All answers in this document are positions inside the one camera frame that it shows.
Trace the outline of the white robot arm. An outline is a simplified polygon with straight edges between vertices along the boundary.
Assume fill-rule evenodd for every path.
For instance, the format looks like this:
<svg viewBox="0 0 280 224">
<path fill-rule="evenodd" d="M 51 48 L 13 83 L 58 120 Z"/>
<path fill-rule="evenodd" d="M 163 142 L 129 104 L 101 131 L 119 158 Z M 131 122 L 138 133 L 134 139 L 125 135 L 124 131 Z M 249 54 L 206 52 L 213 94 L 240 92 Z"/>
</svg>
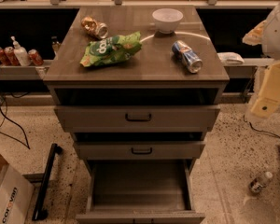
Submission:
<svg viewBox="0 0 280 224">
<path fill-rule="evenodd" d="M 264 21 L 244 36 L 243 42 L 261 44 L 263 54 L 273 59 L 264 69 L 261 86 L 250 99 L 245 113 L 248 121 L 261 121 L 280 106 L 280 2 Z"/>
</svg>

